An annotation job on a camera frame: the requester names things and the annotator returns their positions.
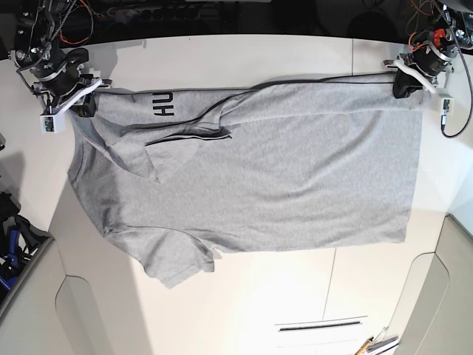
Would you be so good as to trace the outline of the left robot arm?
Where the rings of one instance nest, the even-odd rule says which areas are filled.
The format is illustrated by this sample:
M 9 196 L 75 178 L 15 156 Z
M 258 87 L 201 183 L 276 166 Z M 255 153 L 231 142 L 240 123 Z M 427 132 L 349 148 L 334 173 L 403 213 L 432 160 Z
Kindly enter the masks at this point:
M 407 98 L 426 89 L 435 92 L 438 76 L 451 67 L 461 50 L 472 49 L 472 2 L 430 1 L 426 28 L 409 36 L 407 53 L 384 61 L 397 72 L 395 98 Z

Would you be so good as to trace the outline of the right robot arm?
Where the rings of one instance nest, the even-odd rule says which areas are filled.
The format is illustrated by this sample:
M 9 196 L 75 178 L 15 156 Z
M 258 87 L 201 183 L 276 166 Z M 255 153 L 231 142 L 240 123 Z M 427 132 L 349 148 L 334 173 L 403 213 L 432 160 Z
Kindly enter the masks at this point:
M 76 10 L 90 20 L 90 30 L 79 41 L 69 41 L 63 27 Z M 82 48 L 93 35 L 100 13 L 88 1 L 21 1 L 16 13 L 16 36 L 11 55 L 16 73 L 39 100 L 47 121 L 68 110 L 82 118 L 96 111 L 94 91 L 112 81 L 82 73 L 89 51 Z

